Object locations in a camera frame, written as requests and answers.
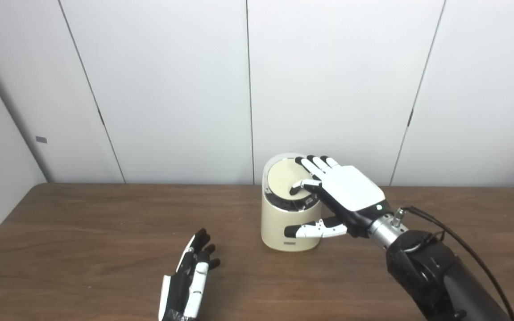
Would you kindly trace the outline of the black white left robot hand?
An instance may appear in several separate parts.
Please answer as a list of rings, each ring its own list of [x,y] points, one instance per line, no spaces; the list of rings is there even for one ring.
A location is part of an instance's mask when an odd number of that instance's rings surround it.
[[[163,276],[158,319],[160,321],[197,321],[208,274],[220,266],[212,259],[216,250],[206,228],[197,231],[185,246],[175,272]]]

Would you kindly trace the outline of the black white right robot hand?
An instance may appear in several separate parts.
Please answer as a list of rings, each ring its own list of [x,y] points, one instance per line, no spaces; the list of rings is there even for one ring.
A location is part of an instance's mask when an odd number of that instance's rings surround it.
[[[391,213],[387,199],[371,179],[354,166],[341,166],[328,156],[299,156],[294,162],[310,178],[292,185],[290,195],[305,190],[315,195],[334,216],[284,228],[286,238],[330,238],[349,234],[369,238],[370,227]]]

